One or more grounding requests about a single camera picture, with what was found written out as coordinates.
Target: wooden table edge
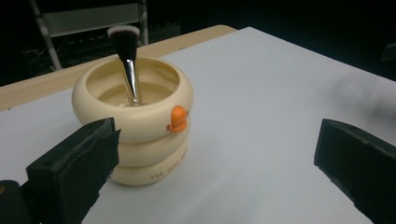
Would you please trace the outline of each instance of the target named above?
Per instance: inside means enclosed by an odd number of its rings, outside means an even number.
[[[203,30],[179,35],[157,43],[153,43],[137,50],[137,56],[161,57],[163,55],[203,43],[207,40],[227,35],[236,31],[226,25],[216,25]],[[0,87],[0,110],[11,109],[57,91],[66,90],[74,86],[78,78],[94,65],[118,57],[110,55],[105,58],[82,63],[73,67],[55,71],[43,76],[29,78],[20,82]]]

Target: brush cleaning bowl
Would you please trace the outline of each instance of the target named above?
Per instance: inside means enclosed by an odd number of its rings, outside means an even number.
[[[73,110],[82,124],[114,118],[121,129],[120,163],[111,179],[126,185],[157,182],[181,163],[187,150],[192,85],[172,64],[136,58],[142,105],[129,106],[118,58],[97,64],[76,83]]]

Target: white table surface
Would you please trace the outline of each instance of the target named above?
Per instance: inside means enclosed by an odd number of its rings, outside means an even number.
[[[111,180],[84,224],[372,223],[313,163],[322,119],[395,145],[396,83],[246,28],[163,57],[194,87],[189,151],[164,180]],[[0,179],[81,125],[71,89],[0,113]]]

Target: silver brush ferrule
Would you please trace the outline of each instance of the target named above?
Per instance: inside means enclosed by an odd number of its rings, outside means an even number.
[[[126,85],[126,91],[128,94],[128,101],[130,105],[141,105],[142,98],[139,88],[139,79],[134,70],[134,61],[125,60],[123,62],[125,73],[127,76],[128,85]]]

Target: brush bristles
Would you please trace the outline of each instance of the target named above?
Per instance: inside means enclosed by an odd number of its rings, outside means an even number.
[[[140,35],[137,27],[131,25],[111,27],[107,30],[107,35],[122,61],[136,59],[137,40]]]

